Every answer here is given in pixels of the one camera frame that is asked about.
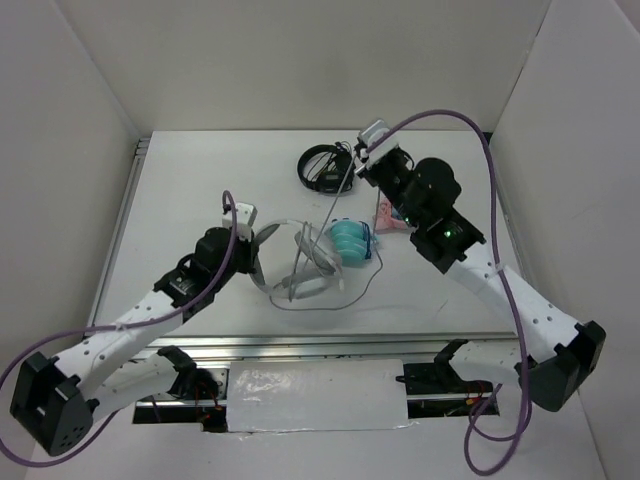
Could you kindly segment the grey white over-ear headphones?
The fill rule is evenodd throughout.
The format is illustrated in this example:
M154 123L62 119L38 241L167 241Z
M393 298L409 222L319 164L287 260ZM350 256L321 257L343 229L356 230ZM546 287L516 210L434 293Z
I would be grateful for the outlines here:
M334 243L310 222L281 219L268 223L255 233L259 247L285 226L297 228L293 236L296 253L290 273L268 284L258 257L257 272L250 275L254 285L269 297L288 301L315 297L332 287L344 291L342 258Z

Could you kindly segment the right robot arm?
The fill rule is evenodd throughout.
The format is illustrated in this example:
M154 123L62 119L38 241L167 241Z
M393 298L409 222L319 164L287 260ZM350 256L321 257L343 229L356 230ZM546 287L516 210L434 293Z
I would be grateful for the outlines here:
M455 209L462 188L445 161L425 158L409 168L400 148L359 158L357 176L379 188L411 227L418 254L512 325L520 342L452 341L436 357L438 385L450 392L472 381L516 385L533 404L559 411L595 370L604 329L564 313L498 263L484 235Z

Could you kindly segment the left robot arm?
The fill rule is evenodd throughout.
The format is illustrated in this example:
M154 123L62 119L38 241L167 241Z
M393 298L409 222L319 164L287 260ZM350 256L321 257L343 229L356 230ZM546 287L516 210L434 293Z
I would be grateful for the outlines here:
M20 362L11 415L55 457L75 447L96 421L142 398L216 399L218 382L180 348L134 357L212 304L234 274L252 272L253 237L247 224L207 230L194 252L118 320L51 357L30 350Z

